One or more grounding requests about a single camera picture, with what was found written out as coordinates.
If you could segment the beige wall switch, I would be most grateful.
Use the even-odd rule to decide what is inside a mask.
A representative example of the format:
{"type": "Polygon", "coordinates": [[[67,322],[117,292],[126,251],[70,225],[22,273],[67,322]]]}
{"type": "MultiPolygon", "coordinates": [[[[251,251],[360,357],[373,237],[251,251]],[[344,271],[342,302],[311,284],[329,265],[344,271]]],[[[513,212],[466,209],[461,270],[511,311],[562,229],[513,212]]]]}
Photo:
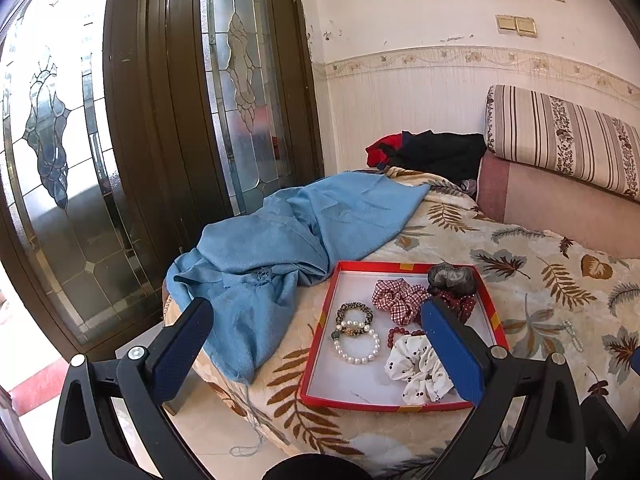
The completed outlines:
{"type": "Polygon", "coordinates": [[[537,26],[532,18],[498,14],[496,16],[496,22],[499,32],[513,32],[518,36],[529,38],[536,38],[538,36],[537,26]]]}

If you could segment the red cardboard box lid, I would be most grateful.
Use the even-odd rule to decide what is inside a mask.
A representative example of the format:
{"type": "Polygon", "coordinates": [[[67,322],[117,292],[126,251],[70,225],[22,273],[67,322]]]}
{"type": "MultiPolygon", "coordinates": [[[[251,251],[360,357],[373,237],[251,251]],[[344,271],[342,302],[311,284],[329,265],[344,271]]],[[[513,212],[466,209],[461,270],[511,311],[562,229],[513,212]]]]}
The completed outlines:
{"type": "Polygon", "coordinates": [[[434,412],[470,408],[452,389],[436,403],[405,405],[401,400],[404,385],[392,382],[384,364],[390,355],[387,336],[394,323],[388,313],[376,309],[371,324],[381,339],[381,348],[370,362],[355,364],[349,358],[366,358],[373,350],[373,338],[362,335],[340,338],[340,350],[334,348],[331,334],[337,326],[339,307],[351,302],[372,306],[371,296],[378,280],[403,278],[411,285],[427,284],[429,263],[341,261],[329,281],[326,298],[314,332],[306,370],[298,388],[299,399],[310,408],[339,408],[369,412],[434,412]]]}

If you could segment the red white plaid scrunchie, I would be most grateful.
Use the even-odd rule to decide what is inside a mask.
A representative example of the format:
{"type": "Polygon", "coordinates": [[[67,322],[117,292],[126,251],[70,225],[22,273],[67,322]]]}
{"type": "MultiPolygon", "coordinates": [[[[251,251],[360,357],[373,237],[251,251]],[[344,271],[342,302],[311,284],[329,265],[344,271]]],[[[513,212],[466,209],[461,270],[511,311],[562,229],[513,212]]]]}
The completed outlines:
{"type": "Polygon", "coordinates": [[[423,285],[411,285],[403,278],[378,280],[375,283],[371,302],[375,309],[387,312],[398,326],[414,322],[422,304],[430,298],[423,285]]]}

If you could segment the dark grey scrunchie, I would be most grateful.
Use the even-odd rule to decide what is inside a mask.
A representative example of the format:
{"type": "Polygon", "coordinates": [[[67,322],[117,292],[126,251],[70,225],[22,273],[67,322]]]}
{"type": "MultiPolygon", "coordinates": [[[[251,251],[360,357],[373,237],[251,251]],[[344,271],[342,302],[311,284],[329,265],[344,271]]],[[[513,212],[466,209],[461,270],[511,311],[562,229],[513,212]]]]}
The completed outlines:
{"type": "Polygon", "coordinates": [[[427,281],[434,289],[457,296],[472,296],[477,291],[475,275],[469,266],[453,266],[448,262],[435,264],[427,272],[427,281]]]}

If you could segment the pink bolster cushion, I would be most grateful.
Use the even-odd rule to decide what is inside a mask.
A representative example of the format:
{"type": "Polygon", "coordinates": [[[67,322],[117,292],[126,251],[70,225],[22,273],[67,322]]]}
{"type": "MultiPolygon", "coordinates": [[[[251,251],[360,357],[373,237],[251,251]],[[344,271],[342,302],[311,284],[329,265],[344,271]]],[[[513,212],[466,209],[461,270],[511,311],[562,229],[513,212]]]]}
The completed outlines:
{"type": "Polygon", "coordinates": [[[477,203],[501,223],[549,230],[616,258],[639,255],[637,202],[552,171],[486,153],[477,203]]]}

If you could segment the red polka dot scrunchie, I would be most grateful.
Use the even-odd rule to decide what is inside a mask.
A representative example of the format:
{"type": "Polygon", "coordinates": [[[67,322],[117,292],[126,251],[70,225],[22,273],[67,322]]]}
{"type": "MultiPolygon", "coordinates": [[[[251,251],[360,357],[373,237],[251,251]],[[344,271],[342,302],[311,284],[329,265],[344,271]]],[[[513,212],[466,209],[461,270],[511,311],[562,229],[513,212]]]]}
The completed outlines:
{"type": "Polygon", "coordinates": [[[435,296],[441,299],[454,312],[462,324],[469,321],[476,305],[476,299],[473,296],[459,296],[454,292],[450,292],[450,290],[439,290],[435,292],[435,296]]]}

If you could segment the striped floral pillow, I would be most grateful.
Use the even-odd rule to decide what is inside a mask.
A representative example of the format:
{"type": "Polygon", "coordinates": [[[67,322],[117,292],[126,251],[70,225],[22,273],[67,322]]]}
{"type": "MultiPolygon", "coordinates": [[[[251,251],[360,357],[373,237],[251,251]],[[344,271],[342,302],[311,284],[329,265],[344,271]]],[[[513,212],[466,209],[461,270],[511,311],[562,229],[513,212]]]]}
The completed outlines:
{"type": "Polygon", "coordinates": [[[620,118],[548,94],[494,84],[485,112],[495,156],[639,199],[639,131],[620,118]]]}

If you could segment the white cherry print scrunchie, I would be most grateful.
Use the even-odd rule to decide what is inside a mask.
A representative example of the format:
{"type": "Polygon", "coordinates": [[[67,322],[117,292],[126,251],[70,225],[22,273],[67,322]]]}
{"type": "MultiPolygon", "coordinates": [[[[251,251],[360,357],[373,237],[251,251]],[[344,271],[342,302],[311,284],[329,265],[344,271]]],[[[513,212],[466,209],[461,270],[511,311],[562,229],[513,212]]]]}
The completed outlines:
{"type": "Polygon", "coordinates": [[[425,405],[441,401],[454,383],[425,335],[404,335],[393,344],[384,365],[392,382],[401,382],[405,405],[425,405]]]}

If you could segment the leaf pattern blanket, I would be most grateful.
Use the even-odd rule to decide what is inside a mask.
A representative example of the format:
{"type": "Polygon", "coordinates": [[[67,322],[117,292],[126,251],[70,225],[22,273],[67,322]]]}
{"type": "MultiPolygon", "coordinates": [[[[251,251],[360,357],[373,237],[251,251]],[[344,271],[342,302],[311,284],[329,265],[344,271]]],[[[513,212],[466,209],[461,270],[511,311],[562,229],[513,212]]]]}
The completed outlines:
{"type": "MultiPolygon", "coordinates": [[[[622,421],[636,418],[639,379],[630,359],[639,344],[637,260],[618,260],[551,232],[493,222],[469,197],[443,193],[442,180],[430,174],[390,179],[426,184],[430,190],[399,234],[354,261],[474,266],[488,292],[474,315],[516,356],[562,353],[580,396],[596,382],[591,367],[608,382],[606,398],[622,421]]],[[[294,318],[251,384],[225,378],[204,347],[194,367],[285,452],[338,456],[396,477],[441,450],[465,412],[369,412],[303,404],[298,388],[329,281],[340,262],[325,281],[296,290],[294,318]]],[[[166,321],[174,322],[184,310],[168,294],[166,321]]]]}

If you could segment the brown stained glass door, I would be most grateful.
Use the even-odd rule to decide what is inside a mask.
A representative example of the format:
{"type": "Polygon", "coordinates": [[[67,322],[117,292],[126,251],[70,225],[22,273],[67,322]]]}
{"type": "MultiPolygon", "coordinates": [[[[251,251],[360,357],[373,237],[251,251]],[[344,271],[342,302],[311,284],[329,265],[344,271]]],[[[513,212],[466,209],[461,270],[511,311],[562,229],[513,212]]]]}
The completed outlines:
{"type": "Polygon", "coordinates": [[[160,320],[202,229],[323,174],[300,0],[1,0],[1,262],[64,358],[160,320]]]}

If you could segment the black and red clothes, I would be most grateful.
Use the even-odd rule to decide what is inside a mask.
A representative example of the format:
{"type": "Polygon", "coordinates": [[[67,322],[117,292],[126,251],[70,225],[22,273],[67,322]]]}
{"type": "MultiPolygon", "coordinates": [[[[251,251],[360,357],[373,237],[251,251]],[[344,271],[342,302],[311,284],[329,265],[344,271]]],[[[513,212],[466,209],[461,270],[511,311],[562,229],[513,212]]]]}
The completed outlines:
{"type": "Polygon", "coordinates": [[[486,143],[480,133],[401,131],[376,140],[366,147],[366,153],[370,168],[421,171],[460,184],[477,179],[486,143]]]}

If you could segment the blue cloth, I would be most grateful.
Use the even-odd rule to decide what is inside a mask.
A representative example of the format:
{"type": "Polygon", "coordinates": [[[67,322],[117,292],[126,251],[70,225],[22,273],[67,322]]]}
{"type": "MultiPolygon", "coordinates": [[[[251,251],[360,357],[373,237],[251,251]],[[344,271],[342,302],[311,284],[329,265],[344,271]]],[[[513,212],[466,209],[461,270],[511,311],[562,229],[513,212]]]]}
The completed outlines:
{"type": "Polygon", "coordinates": [[[282,188],[252,214],[206,226],[171,263],[168,294],[181,309],[196,297],[210,302],[204,350],[225,378],[249,385],[294,318],[296,290],[392,240],[429,190],[364,172],[282,188]]]}

